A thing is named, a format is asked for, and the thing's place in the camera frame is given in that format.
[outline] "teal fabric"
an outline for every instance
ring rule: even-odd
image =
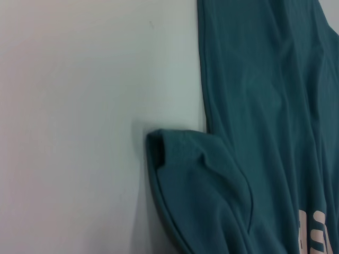
[[[146,140],[169,235],[182,253],[339,253],[339,39],[318,0],[198,0],[198,23],[208,133]]]

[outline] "garment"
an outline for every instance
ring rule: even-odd
[[[198,0],[198,24],[208,133],[146,140],[167,231],[183,253],[339,253],[339,40],[318,0]]]

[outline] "teal sweatshirt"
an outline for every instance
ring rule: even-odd
[[[339,40],[318,0],[198,0],[208,133],[146,140],[182,253],[339,253]]]

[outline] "white wall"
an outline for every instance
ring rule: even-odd
[[[332,29],[339,34],[339,1],[338,0],[319,0],[328,23]]]
[[[195,0],[0,2],[1,253],[173,253],[161,127],[204,128]]]

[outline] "sleeve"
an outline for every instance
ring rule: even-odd
[[[149,179],[163,225],[183,253],[248,253],[252,193],[223,141],[158,130],[146,139]]]

